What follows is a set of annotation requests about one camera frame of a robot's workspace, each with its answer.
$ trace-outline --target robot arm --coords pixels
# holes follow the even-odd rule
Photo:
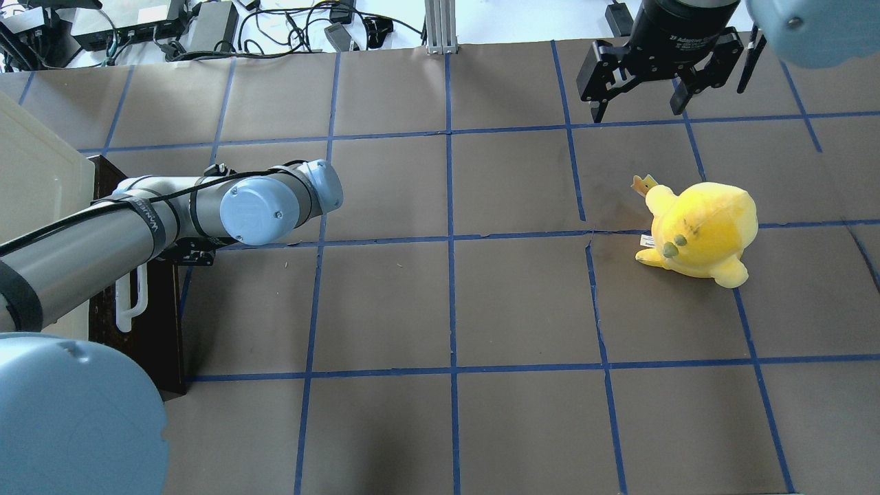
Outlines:
[[[159,257],[266,244],[342,205],[325,160],[217,177],[127,179],[91,208],[0,245],[0,332],[39,332]]]
[[[629,41],[622,47],[594,41],[577,76],[578,92],[590,103],[593,121],[602,122],[611,99],[645,81],[677,79],[670,100],[675,115],[684,112],[694,95],[725,85],[744,49],[736,29],[727,26],[739,4],[740,0],[642,0]],[[739,92],[766,42],[783,60],[808,68],[832,67],[880,50],[876,0],[745,4],[765,38],[758,49],[750,45]]]

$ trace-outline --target blue joint cap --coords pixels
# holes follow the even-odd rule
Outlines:
[[[326,160],[316,159],[298,166],[318,195],[318,203],[324,214],[339,209],[342,206],[342,183],[339,175]]]
[[[248,177],[236,182],[220,200],[220,220],[238,242],[268,244],[297,226],[299,201],[277,179]]]

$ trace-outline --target table surface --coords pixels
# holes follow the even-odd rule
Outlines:
[[[0,75],[129,176],[339,171],[340,210],[187,273],[166,493],[880,491],[880,57],[593,124],[588,44]],[[634,260],[646,173],[751,192],[745,285]]]

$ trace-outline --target black cable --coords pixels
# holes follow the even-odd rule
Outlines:
[[[303,46],[306,48],[306,50],[307,50],[309,53],[314,53],[314,52],[312,51],[312,45],[311,45],[311,43],[310,43],[309,35],[308,35],[308,26],[309,26],[309,25],[311,24],[311,22],[312,22],[312,15],[313,15],[313,13],[314,13],[315,11],[329,11],[329,10],[331,10],[331,9],[344,9],[344,10],[348,10],[348,11],[350,11],[350,12],[352,12],[352,13],[355,13],[355,14],[361,19],[361,22],[362,22],[362,23],[363,23],[363,18],[364,18],[364,16],[372,16],[372,17],[378,17],[378,18],[387,18],[387,19],[390,19],[392,22],[395,22],[395,23],[397,23],[397,24],[400,24],[401,26],[404,26],[405,28],[412,30],[414,33],[417,33],[417,34],[419,34],[420,36],[424,37],[425,30],[421,30],[421,31],[419,31],[418,29],[416,29],[416,28],[412,27],[411,25],[409,25],[409,24],[403,22],[402,20],[399,20],[399,19],[396,19],[396,18],[390,18],[390,17],[388,17],[388,16],[384,16],[384,15],[381,15],[381,14],[375,14],[375,13],[371,13],[371,12],[359,11],[358,9],[356,9],[356,8],[354,8],[354,7],[349,7],[348,5],[345,5],[345,4],[339,4],[338,1],[336,1],[336,0],[324,0],[324,1],[322,1],[322,2],[318,2],[318,3],[314,4],[314,5],[311,6],[311,7],[296,7],[296,8],[289,8],[289,9],[265,9],[265,10],[263,10],[263,9],[258,9],[258,10],[256,10],[256,11],[250,12],[250,13],[247,14],[247,15],[242,19],[242,21],[241,21],[241,27],[240,27],[239,30],[238,30],[238,38],[237,38],[237,41],[236,41],[236,46],[238,47],[239,50],[241,50],[241,49],[244,48],[243,45],[242,45],[242,42],[243,42],[243,41],[242,41],[242,39],[243,39],[242,33],[243,33],[243,31],[244,31],[244,27],[245,27],[245,25],[247,24],[247,21],[248,21],[250,18],[255,18],[255,17],[257,17],[257,16],[259,16],[259,15],[261,15],[261,14],[267,14],[267,15],[284,15],[284,16],[288,16],[288,17],[289,17],[289,18],[288,18],[288,21],[290,22],[290,21],[291,21],[291,17],[290,17],[290,16],[292,16],[292,15],[299,15],[299,14],[303,14],[303,13],[305,13],[305,14],[306,14],[306,23],[305,23],[305,27],[301,30],[302,33],[301,33],[301,34],[298,33],[297,36],[299,36],[300,40],[303,42]],[[364,25],[364,31],[368,31],[366,25]]]
[[[198,190],[202,190],[205,188],[210,188],[212,186],[216,186],[217,184],[222,184],[224,182],[235,181],[237,179],[245,179],[246,177],[257,177],[257,176],[278,174],[280,172],[281,172],[280,170],[273,169],[273,170],[262,170],[259,172],[243,172],[240,174],[227,175],[226,177],[223,177],[221,179],[217,179],[216,181],[202,182],[201,184],[197,184],[197,185],[190,187],[190,188],[184,188],[179,191],[175,191],[171,194],[162,195],[162,196],[154,196],[154,197],[149,198],[147,201],[149,201],[150,203],[158,203],[160,201],[168,201],[168,200],[172,200],[176,197],[188,195],[188,194],[195,192],[195,191],[198,191]],[[129,207],[130,206],[128,203],[111,203],[111,204],[108,204],[107,206],[102,206],[100,208],[93,208],[93,209],[89,209],[89,210],[79,211],[77,213],[74,213],[73,215],[62,218],[58,221],[55,221],[49,225],[42,227],[40,229],[37,229],[31,233],[26,233],[25,235],[17,237],[16,239],[5,242],[4,244],[0,244],[0,257],[6,256],[9,253],[12,253],[13,251],[18,251],[19,249],[21,249],[29,244],[33,244],[34,242],[48,236],[51,233],[55,233],[55,232],[58,232],[62,229],[68,228],[70,226],[82,223],[85,220],[90,220],[92,218],[96,218],[101,215],[113,212],[113,211],[124,210]]]
[[[266,52],[263,51],[263,47],[260,46],[260,43],[254,41],[254,40],[251,40],[250,38],[248,38],[247,40],[245,40],[245,52],[246,52],[246,53],[251,53],[251,52],[247,51],[247,43],[248,43],[248,42],[253,43],[254,45],[257,46],[257,48],[260,49],[260,55],[265,55],[265,54],[266,54]]]
[[[229,51],[231,51],[231,52],[235,51],[235,45],[232,44],[232,41],[227,41],[227,40],[220,40],[217,43],[214,43],[214,48],[213,48],[214,51],[217,51],[218,47],[222,48],[224,43],[229,45]]]
[[[255,22],[256,22],[256,24],[257,24],[257,31],[259,31],[260,34],[262,34],[263,36],[266,36],[267,38],[269,38],[269,40],[272,41],[272,42],[273,42],[274,44],[276,44],[276,45],[280,45],[280,46],[282,46],[282,47],[286,47],[286,46],[287,46],[287,43],[285,43],[285,42],[283,42],[283,41],[276,40],[276,39],[273,38],[269,33],[263,31],[263,28],[260,27],[260,17],[259,17],[259,16],[256,18],[256,21],[255,21]]]
[[[216,58],[228,58],[231,56],[235,56],[238,58],[281,58],[286,55],[291,55],[295,53],[305,53],[305,52],[297,52],[294,50],[289,50],[281,53],[273,53],[273,54],[253,54],[247,52],[218,52],[218,51],[195,51],[195,52],[186,52],[184,54],[180,54],[174,57],[170,62],[181,62],[185,60],[213,60]]]

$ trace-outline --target grid square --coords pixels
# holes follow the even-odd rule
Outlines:
[[[462,45],[450,71],[454,129],[565,123],[549,42]]]
[[[343,52],[334,134],[446,128],[444,59],[425,48]]]
[[[615,46],[623,46],[627,38],[608,39]],[[562,69],[565,96],[568,102],[568,116],[571,123],[592,123],[590,104],[581,101],[577,91],[577,73],[581,71],[593,40],[556,41],[556,52]],[[672,84],[669,81],[642,83],[634,90],[611,100],[602,122],[637,122],[681,120],[681,115],[673,115],[669,106],[672,97]]]
[[[314,380],[303,493],[451,493],[449,390],[449,375]]]
[[[24,108],[74,148],[101,148],[116,115],[128,67],[40,70]]]
[[[448,366],[445,242],[324,250],[314,369]]]
[[[641,249],[636,235],[598,235],[592,242],[608,359],[747,358],[733,294],[709,278],[644,266],[634,259]]]
[[[786,492],[751,366],[615,370],[612,380],[630,492]]]
[[[25,92],[27,79],[32,72],[5,72],[0,74],[0,91],[5,92],[12,98],[12,101],[18,103],[21,99],[21,93]]]
[[[707,178],[749,191],[759,222],[840,219],[834,168],[816,152],[803,121],[702,123],[693,133]]]
[[[335,141],[333,163],[345,203],[328,240],[447,235],[444,137]]]
[[[239,59],[221,139],[326,136],[335,55]]]
[[[846,227],[762,230],[743,261],[759,356],[880,352],[880,294]]]
[[[210,60],[136,66],[111,145],[213,142],[230,63]]]
[[[215,161],[225,163],[238,172],[250,172],[266,170],[271,166],[281,165],[293,159],[324,159],[326,149],[327,143],[325,141],[220,146],[217,148]],[[317,242],[320,230],[321,219],[312,218],[275,242],[281,244]]]
[[[193,383],[165,403],[164,493],[293,492],[300,380]]]
[[[201,177],[210,165],[211,148],[167,148],[139,151],[110,151],[107,159],[128,177],[165,175]]]
[[[316,249],[219,251],[195,267],[183,321],[190,375],[305,371]]]
[[[812,119],[847,218],[880,218],[880,116]]]
[[[583,229],[564,130],[452,139],[455,233]]]
[[[583,209],[590,228],[650,229],[633,175],[651,174],[676,193],[700,181],[683,125],[574,129]]]
[[[463,493],[618,493],[601,371],[458,376]]]
[[[762,369],[796,489],[880,492],[876,442],[880,363],[764,365]]]
[[[459,366],[601,361],[589,236],[455,243]]]
[[[749,33],[740,33],[743,42]],[[763,115],[799,115],[795,95],[779,64],[779,58],[767,46],[761,53],[752,79],[743,94],[737,94],[737,85],[745,66],[745,53],[730,73],[727,84],[709,88],[696,95],[687,104],[687,114],[694,119],[713,117],[749,117]]]
[[[809,114],[880,110],[876,86],[880,54],[854,57],[830,69],[802,69],[790,64],[788,71]]]

